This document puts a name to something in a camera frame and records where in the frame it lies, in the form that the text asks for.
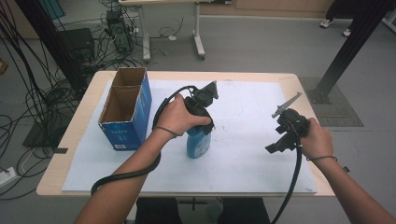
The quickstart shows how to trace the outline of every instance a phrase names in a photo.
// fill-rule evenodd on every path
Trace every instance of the person's left hand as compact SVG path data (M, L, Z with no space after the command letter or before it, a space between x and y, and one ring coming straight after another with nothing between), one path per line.
M196 125L206 125L211 121L210 117L194 116L186 109L184 98L181 94L175 96L175 100L169 103L158 119L157 126L168 129L174 133L183 134L189 128Z

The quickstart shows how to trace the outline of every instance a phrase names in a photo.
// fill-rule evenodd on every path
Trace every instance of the black pole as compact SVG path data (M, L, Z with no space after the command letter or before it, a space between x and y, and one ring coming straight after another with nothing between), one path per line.
M15 2L35 29L35 32L69 81L76 97L80 100L88 88L88 83L84 80L79 65L68 54L64 43L57 34L52 19L41 6L39 0L15 0Z
M381 22L394 0L362 0L361 13L353 20L356 28L352 30L343 47L338 51L330 67L314 90L308 91L313 104L329 104L329 93L361 47Z

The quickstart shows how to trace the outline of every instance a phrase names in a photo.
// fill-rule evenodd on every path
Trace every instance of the bracelet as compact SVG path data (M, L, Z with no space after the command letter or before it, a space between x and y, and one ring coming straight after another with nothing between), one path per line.
M336 161L338 161L337 158L334 157L334 156L323 156L323 157L317 157L317 158L314 158L314 159L308 159L308 158L306 158L306 160L307 160L307 161L317 161L317 160L324 159L324 158L333 158L333 159L335 159Z
M165 131L171 133L172 135L175 136L174 138L177 138L177 137L180 137L183 135L182 133L174 133L174 132L170 131L169 129L165 129L164 127L161 127L161 126L154 126L154 129L156 129L156 128L159 128L159 129L162 129L162 130L165 130Z

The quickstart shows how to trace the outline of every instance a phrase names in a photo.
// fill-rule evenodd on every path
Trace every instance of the white paper sheet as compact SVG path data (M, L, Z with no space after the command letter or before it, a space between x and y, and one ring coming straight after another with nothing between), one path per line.
M104 106L110 82L84 133L63 190L89 191L98 179L111 175L133 152L112 149L97 121ZM152 118L163 99L179 88L202 81L150 81ZM187 156L187 134L171 140L163 149L162 160L148 175L142 192L156 193L279 193L289 189L296 152L270 154L265 147L281 134L272 119L278 105L286 100L278 83L219 81L219 99L207 108L216 129L210 149L198 159ZM313 177L305 159L295 193L315 193Z

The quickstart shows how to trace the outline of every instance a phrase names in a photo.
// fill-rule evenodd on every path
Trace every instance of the wrist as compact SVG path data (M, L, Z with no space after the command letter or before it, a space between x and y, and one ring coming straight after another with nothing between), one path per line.
M340 166L333 157L326 157L319 160L311 160L322 172L334 166Z
M149 137L155 138L156 141L166 144L169 140L174 139L175 135L165 129L154 128Z

